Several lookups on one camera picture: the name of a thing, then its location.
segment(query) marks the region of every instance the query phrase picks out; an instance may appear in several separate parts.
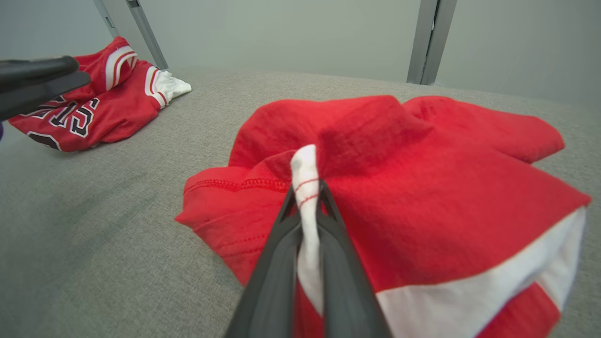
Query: metal frame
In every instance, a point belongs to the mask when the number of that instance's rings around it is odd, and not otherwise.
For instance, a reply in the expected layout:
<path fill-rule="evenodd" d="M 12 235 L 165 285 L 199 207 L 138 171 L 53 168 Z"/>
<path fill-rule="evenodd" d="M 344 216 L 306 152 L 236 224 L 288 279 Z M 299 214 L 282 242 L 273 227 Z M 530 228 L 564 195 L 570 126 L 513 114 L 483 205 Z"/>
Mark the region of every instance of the metal frame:
<path fill-rule="evenodd" d="M 94 1 L 94 5 L 96 5 L 96 9 L 98 9 L 98 12 L 100 13 L 100 17 L 102 18 L 102 21 L 104 21 L 106 27 L 109 29 L 109 32 L 111 32 L 111 35 L 113 36 L 113 38 L 119 36 L 119 31 L 113 24 L 111 16 L 109 15 L 109 11 L 106 10 L 104 2 L 102 2 L 102 0 L 93 0 L 93 1 Z"/>
<path fill-rule="evenodd" d="M 417 17 L 417 26 L 415 28 L 415 37 L 413 38 L 413 50 L 411 52 L 411 62 L 407 72 L 407 82 L 410 84 L 420 84 L 426 64 L 426 55 L 428 54 L 428 45 L 434 28 L 434 18 L 438 0 L 421 0 Z"/>
<path fill-rule="evenodd" d="M 438 73 L 438 67 L 441 65 L 442 53 L 447 43 L 456 5 L 457 0 L 439 0 L 436 22 L 434 23 L 432 37 L 428 46 L 426 63 L 420 81 L 421 84 L 430 85 L 436 80 L 436 74 Z"/>
<path fill-rule="evenodd" d="M 129 5 L 129 11 L 132 12 L 133 19 L 136 21 L 140 33 L 142 33 L 142 37 L 148 46 L 148 50 L 150 51 L 157 68 L 167 69 L 169 66 L 163 56 L 163 52 L 160 50 L 159 43 L 156 41 L 154 33 L 150 28 L 150 23 L 146 19 L 142 4 L 140 4 L 139 0 L 127 0 L 127 4 Z"/>

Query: basketball jersey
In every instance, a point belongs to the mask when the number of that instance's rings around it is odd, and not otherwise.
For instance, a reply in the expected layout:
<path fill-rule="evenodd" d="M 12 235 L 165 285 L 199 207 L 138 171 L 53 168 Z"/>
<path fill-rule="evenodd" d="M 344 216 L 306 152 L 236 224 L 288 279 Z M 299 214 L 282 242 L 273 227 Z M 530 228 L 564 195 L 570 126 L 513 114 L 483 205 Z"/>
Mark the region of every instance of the basketball jersey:
<path fill-rule="evenodd" d="M 130 137 L 152 121 L 173 97 L 191 91 L 138 55 L 122 37 L 102 51 L 75 57 L 91 82 L 9 119 L 18 130 L 50 148 L 73 152 Z"/>

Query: clothing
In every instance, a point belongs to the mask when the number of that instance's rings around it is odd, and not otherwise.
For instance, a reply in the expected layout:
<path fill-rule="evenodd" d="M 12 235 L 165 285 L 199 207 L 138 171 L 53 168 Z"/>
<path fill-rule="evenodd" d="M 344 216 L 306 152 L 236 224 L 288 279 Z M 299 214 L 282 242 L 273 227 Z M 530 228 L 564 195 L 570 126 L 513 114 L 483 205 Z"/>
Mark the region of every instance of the clothing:
<path fill-rule="evenodd" d="M 90 84 L 63 94 L 9 123 L 33 140 L 64 152 L 130 137 L 189 84 L 138 60 L 122 37 L 102 51 L 75 57 Z"/>
<path fill-rule="evenodd" d="M 242 284 L 294 181 L 290 162 L 309 144 L 394 336 L 550 332 L 575 275 L 590 202 L 530 166 L 564 147 L 553 127 L 446 97 L 259 108 L 241 127 L 228 167 L 186 182 L 176 218 Z M 296 332 L 320 336 L 315 295 L 305 293 Z"/>

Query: printed number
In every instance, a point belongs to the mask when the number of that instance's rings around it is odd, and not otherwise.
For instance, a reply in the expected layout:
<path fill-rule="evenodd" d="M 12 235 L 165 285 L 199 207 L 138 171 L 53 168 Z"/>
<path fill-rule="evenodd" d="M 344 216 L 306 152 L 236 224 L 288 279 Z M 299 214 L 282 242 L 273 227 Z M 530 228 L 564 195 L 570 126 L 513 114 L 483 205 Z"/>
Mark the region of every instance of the printed number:
<path fill-rule="evenodd" d="M 59 110 L 56 115 L 50 118 L 50 124 L 55 127 L 65 128 L 67 126 L 67 117 L 69 116 L 69 114 L 71 114 L 75 107 L 77 107 L 77 102 L 72 101 L 68 106 Z"/>
<path fill-rule="evenodd" d="M 71 132 L 75 135 L 79 135 L 81 137 L 88 136 L 88 126 L 92 123 L 92 119 L 94 118 L 93 111 L 98 106 L 100 100 L 95 97 L 91 101 L 87 103 L 91 109 L 86 108 L 85 105 L 79 107 L 76 112 L 80 113 L 83 120 L 78 117 L 76 114 L 71 116 Z"/>
<path fill-rule="evenodd" d="M 54 139 L 54 137 L 50 135 L 38 134 L 36 132 L 28 132 L 27 136 L 31 137 L 35 142 L 42 143 L 46 147 L 61 150 L 61 146 L 59 146 L 58 142 Z"/>

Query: white stripe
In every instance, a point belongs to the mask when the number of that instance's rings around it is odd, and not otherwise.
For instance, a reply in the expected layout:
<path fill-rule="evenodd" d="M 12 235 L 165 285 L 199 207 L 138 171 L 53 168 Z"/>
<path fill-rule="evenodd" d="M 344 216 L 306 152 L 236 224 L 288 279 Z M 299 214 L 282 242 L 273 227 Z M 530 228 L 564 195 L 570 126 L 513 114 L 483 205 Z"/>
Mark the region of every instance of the white stripe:
<path fill-rule="evenodd" d="M 144 92 L 146 93 L 146 95 L 148 96 L 152 96 L 153 94 L 150 92 L 150 81 L 152 81 L 152 74 L 154 73 L 154 70 L 156 68 L 153 66 L 150 66 L 148 68 L 148 70 L 146 71 L 146 81 L 144 82 Z"/>
<path fill-rule="evenodd" d="M 568 234 L 566 242 L 547 269 L 536 280 L 560 311 L 566 304 L 567 296 L 576 277 L 578 254 L 586 222 L 587 213 L 582 208 L 582 212 L 578 212 L 576 215 L 574 227 Z"/>
<path fill-rule="evenodd" d="M 298 255 L 297 275 L 305 295 L 313 307 L 323 314 L 323 279 L 319 255 L 319 235 L 317 234 L 317 198 L 319 178 L 317 156 L 314 144 L 300 148 L 290 161 L 292 187 L 296 204 L 300 209 L 303 239 Z"/>
<path fill-rule="evenodd" d="M 133 49 L 130 46 L 123 46 L 121 48 L 118 48 L 113 53 L 111 53 L 109 55 L 109 57 L 106 59 L 105 80 L 106 80 L 106 90 L 107 91 L 112 88 L 112 84 L 114 81 L 113 74 L 115 73 L 115 67 L 121 67 L 121 64 L 122 64 L 122 63 L 120 63 L 119 65 L 117 65 L 117 60 L 119 60 L 119 58 L 122 55 L 129 53 L 129 52 L 133 52 Z"/>
<path fill-rule="evenodd" d="M 161 108 L 164 108 L 167 103 L 163 100 L 163 97 L 159 94 L 159 91 L 156 88 L 156 81 L 159 78 L 160 70 L 156 72 L 154 79 L 152 78 L 152 74 L 157 70 L 156 67 L 150 66 L 146 71 L 146 81 L 144 82 L 144 93 L 148 96 L 152 96 L 156 102 L 160 105 Z"/>
<path fill-rule="evenodd" d="M 393 335 L 475 337 L 508 300 L 536 279 L 563 306 L 576 271 L 585 213 L 584 207 L 579 208 L 515 256 L 479 275 L 378 292 Z"/>
<path fill-rule="evenodd" d="M 115 85 L 119 84 L 119 80 L 121 78 L 121 66 L 123 65 L 123 63 L 127 60 L 131 60 L 132 58 L 134 58 L 137 54 L 133 53 L 133 54 L 129 54 L 128 56 L 122 58 L 121 60 L 119 60 L 119 63 L 117 64 L 117 78 L 115 80 Z"/>

